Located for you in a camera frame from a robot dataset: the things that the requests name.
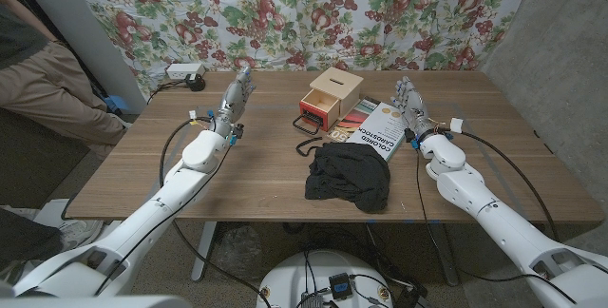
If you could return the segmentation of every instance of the power strip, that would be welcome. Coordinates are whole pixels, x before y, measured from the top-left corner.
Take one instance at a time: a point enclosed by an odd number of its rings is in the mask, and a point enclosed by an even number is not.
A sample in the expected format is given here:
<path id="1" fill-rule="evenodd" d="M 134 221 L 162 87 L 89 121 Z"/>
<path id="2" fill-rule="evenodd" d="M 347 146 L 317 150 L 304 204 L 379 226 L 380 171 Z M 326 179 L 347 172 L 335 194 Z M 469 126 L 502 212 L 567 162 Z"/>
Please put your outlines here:
<path id="1" fill-rule="evenodd" d="M 171 80 L 183 80 L 188 74 L 205 74 L 202 64 L 173 64 L 167 69 L 167 75 Z"/>

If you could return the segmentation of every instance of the book cover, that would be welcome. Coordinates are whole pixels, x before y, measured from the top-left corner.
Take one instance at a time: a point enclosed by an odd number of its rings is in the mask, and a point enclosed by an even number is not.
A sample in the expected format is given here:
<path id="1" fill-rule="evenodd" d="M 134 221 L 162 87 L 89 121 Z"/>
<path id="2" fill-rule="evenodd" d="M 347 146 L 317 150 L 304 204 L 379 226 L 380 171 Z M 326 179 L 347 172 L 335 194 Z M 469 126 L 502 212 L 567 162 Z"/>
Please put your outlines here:
<path id="1" fill-rule="evenodd" d="M 338 122 L 329 134 L 329 137 L 336 142 L 346 142 L 379 104 L 379 101 L 370 97 L 363 98 L 342 121 Z"/>
<path id="2" fill-rule="evenodd" d="M 347 142 L 369 144 L 386 161 L 392 156 L 405 136 L 406 126 L 401 113 L 393 106 L 380 103 L 356 128 Z"/>

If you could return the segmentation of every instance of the wooden table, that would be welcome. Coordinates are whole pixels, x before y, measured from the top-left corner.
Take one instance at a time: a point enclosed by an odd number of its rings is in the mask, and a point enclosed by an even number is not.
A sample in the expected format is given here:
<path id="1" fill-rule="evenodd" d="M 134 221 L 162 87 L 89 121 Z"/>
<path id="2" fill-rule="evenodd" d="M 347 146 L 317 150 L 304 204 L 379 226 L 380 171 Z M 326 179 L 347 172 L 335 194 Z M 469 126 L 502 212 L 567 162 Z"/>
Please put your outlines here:
<path id="1" fill-rule="evenodd" d="M 543 197 L 555 222 L 602 221 L 599 205 L 565 166 L 543 145 L 533 129 L 494 87 L 476 71 L 358 71 L 365 80 L 361 94 L 388 102 L 394 84 L 407 75 L 425 99 L 430 116 L 448 122 L 465 120 L 464 129 L 497 146 L 528 176 Z M 254 72 L 257 89 L 240 123 L 244 136 L 232 148 L 209 194 L 181 218 L 204 221 L 424 221 L 416 189 L 416 153 L 402 143 L 389 161 L 388 206 L 380 214 L 366 214 L 353 203 L 333 199 L 304 199 L 304 183 L 313 155 L 301 157 L 295 146 L 310 138 L 292 127 L 298 102 L 319 72 Z M 217 109 L 235 73 L 207 73 L 203 92 L 173 89 L 157 94 L 73 201 L 67 214 L 79 219 L 122 220 L 158 189 L 162 146 L 188 111 L 206 115 Z M 202 130 L 189 125 L 170 145 L 173 165 L 181 150 Z M 487 147 L 456 135 L 453 143 L 485 177 L 487 186 L 531 221 L 545 221 L 536 199 L 522 179 Z M 421 165 L 423 200 L 428 218 L 440 222 L 473 222 L 446 202 Z"/>

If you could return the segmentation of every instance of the curtain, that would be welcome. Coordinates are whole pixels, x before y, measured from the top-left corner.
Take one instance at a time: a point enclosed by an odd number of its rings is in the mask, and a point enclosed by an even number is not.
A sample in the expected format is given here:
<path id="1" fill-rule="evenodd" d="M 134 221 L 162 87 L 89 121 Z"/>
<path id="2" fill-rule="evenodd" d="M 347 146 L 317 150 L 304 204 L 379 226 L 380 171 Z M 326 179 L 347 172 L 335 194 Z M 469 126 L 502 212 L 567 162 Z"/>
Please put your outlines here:
<path id="1" fill-rule="evenodd" d="M 521 0 L 86 0 L 147 95 L 209 70 L 472 70 Z"/>

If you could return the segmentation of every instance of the khaki pants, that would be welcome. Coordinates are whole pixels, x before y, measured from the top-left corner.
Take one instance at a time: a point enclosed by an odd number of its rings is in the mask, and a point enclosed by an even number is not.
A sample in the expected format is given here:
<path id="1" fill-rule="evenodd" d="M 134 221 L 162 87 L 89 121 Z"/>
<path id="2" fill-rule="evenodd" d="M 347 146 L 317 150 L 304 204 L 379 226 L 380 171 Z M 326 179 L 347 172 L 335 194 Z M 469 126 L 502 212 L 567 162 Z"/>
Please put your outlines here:
<path id="1" fill-rule="evenodd" d="M 93 94 L 74 55 L 52 42 L 0 70 L 0 107 L 82 140 L 101 158 L 124 135 L 123 125 L 105 113 L 104 101 Z"/>

